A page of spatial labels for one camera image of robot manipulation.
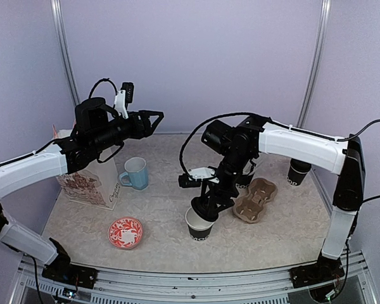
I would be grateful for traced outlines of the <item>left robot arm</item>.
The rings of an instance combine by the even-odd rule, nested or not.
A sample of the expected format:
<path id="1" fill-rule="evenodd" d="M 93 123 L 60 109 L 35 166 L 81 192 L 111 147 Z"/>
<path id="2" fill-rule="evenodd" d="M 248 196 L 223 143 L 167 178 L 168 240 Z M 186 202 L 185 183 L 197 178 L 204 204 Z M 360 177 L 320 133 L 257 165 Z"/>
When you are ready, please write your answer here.
<path id="1" fill-rule="evenodd" d="M 122 148 L 126 139 L 151 136 L 163 120 L 161 111 L 127 111 L 125 99 L 108 106 L 104 98 L 89 98 L 75 107 L 75 125 L 69 136 L 49 141 L 29 154 L 0 163 L 0 200 L 40 181 L 101 163 L 101 153 Z M 0 203 L 0 242 L 26 253 L 50 267 L 64 282 L 76 275 L 74 264 L 62 245 L 44 238 L 13 219 Z"/>

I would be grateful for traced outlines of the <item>brown pulp cup carrier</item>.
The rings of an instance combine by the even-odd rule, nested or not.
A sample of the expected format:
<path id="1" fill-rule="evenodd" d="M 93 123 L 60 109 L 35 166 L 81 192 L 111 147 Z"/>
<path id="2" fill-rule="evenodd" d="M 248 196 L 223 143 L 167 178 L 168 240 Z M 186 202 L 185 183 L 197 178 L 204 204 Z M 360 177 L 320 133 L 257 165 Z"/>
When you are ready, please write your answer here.
<path id="1" fill-rule="evenodd" d="M 265 212 L 265 205 L 274 200 L 277 186 L 264 178 L 256 178 L 247 187 L 247 192 L 236 198 L 232 213 L 248 224 L 260 221 Z"/>

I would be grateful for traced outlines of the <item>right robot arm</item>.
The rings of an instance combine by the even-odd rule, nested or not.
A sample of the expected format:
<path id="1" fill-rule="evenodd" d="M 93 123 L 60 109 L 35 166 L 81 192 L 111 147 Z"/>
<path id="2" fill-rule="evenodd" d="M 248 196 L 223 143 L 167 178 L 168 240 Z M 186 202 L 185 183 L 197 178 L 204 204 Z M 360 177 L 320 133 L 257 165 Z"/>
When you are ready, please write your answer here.
<path id="1" fill-rule="evenodd" d="M 238 193 L 235 182 L 246 163 L 259 153 L 285 156 L 338 176 L 322 258 L 311 268 L 317 281 L 325 281 L 333 274 L 335 260 L 342 254 L 364 201 L 365 168 L 360 139 L 324 136 L 249 114 L 236 127 L 219 118 L 207 120 L 201 140 L 223 156 L 214 174 L 203 180 L 201 196 L 191 201 L 193 210 L 205 221 L 216 221 L 221 211 L 233 206 L 232 199 Z"/>

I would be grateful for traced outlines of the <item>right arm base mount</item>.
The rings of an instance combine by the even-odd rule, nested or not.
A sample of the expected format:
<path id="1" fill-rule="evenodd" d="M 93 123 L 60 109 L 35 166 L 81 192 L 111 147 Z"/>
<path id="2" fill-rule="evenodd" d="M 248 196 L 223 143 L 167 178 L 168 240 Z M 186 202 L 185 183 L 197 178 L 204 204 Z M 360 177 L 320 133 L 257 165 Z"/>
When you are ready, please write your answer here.
<path id="1" fill-rule="evenodd" d="M 293 287 L 302 288 L 343 277 L 345 271 L 340 258 L 332 260 L 320 253 L 315 263 L 293 267 L 289 274 Z"/>

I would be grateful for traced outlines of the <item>cream bear paper bag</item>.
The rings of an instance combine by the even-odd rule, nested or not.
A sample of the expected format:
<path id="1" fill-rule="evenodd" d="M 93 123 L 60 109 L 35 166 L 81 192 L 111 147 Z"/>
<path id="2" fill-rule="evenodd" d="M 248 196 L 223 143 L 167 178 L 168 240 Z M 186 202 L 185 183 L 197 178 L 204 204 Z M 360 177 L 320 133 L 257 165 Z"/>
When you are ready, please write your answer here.
<path id="1" fill-rule="evenodd" d="M 114 159 L 93 161 L 83 170 L 56 179 L 67 198 L 76 203 L 113 210 L 118 201 L 121 185 Z"/>

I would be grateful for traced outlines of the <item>black paper coffee cup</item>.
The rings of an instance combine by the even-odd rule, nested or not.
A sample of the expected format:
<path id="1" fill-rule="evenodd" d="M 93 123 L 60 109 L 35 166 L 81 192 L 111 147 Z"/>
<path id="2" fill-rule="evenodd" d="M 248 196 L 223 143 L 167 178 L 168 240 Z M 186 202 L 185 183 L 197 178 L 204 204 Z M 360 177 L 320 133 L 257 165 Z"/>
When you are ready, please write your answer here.
<path id="1" fill-rule="evenodd" d="M 286 180 L 292 186 L 299 186 L 310 170 L 311 166 L 297 167 L 290 165 Z"/>

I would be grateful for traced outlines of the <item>black plastic cup lid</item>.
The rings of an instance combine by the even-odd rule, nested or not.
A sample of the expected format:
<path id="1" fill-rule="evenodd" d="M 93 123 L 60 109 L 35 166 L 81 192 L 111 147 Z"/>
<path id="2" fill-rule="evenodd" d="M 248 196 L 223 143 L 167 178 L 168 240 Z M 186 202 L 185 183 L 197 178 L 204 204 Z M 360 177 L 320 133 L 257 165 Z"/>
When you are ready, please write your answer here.
<path id="1" fill-rule="evenodd" d="M 306 174 L 312 168 L 310 163 L 295 159 L 291 159 L 290 166 L 294 171 L 299 172 L 300 174 Z"/>

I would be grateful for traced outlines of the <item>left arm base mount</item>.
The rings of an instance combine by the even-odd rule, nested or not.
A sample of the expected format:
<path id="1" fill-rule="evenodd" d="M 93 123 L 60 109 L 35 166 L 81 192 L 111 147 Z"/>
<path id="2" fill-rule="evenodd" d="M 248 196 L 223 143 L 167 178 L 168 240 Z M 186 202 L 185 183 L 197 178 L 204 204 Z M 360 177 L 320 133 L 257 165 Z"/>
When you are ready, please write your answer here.
<path id="1" fill-rule="evenodd" d="M 76 288 L 93 289 L 98 271 L 92 267 L 85 267 L 71 263 L 71 259 L 62 245 L 49 238 L 56 248 L 56 258 L 44 266 L 42 276 L 56 282 L 74 285 Z"/>

